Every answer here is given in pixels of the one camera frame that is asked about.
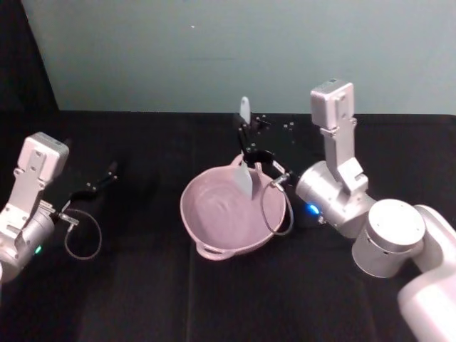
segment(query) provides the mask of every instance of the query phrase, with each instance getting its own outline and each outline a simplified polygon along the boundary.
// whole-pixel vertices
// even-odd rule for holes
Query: pink plastic bowl
[[[196,176],[180,198],[180,215],[195,241],[198,253],[220,261],[251,252],[272,238],[261,215],[261,191],[272,181],[261,170],[249,169],[254,196],[249,199],[234,183],[234,171],[242,161],[238,155],[230,165],[213,167]],[[274,231],[285,218],[286,202],[280,191],[268,187],[264,211]]]

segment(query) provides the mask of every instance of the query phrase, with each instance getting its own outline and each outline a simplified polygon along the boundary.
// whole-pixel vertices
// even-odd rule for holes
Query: bowl handle
[[[212,261],[221,261],[226,260],[234,256],[234,252],[225,249],[218,249],[214,247],[209,247],[205,244],[197,242],[197,252],[203,258],[212,260]]]
[[[237,155],[236,157],[234,157],[234,159],[230,165],[236,165],[236,166],[239,165],[242,161],[242,155],[243,154],[240,154],[240,155]],[[263,173],[263,168],[261,167],[260,162],[255,163],[255,168],[258,173]]]

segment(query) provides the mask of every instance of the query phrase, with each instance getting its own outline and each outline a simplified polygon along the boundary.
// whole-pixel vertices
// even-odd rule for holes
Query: black curtain
[[[0,111],[58,110],[43,60],[19,0],[0,0]]]

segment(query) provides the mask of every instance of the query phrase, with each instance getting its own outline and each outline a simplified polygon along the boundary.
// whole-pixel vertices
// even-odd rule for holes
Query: blue led light
[[[318,210],[318,208],[313,204],[308,204],[307,210],[310,211],[310,213],[314,214],[314,215],[320,214],[320,210]]]

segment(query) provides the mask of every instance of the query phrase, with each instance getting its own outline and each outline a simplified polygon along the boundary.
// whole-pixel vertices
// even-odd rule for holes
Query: cylindrical joint
[[[359,235],[365,214],[375,203],[366,193],[349,197],[324,161],[305,171],[296,185],[296,194],[306,203],[315,205],[331,226],[350,239]]]
[[[11,281],[28,264],[38,246],[52,234],[54,223],[49,211],[38,208],[30,222],[16,239],[3,239],[0,262],[3,266],[3,282]]]
[[[425,223],[411,205],[383,199],[370,209],[352,248],[355,263],[371,276],[394,276],[404,262],[423,249]]]

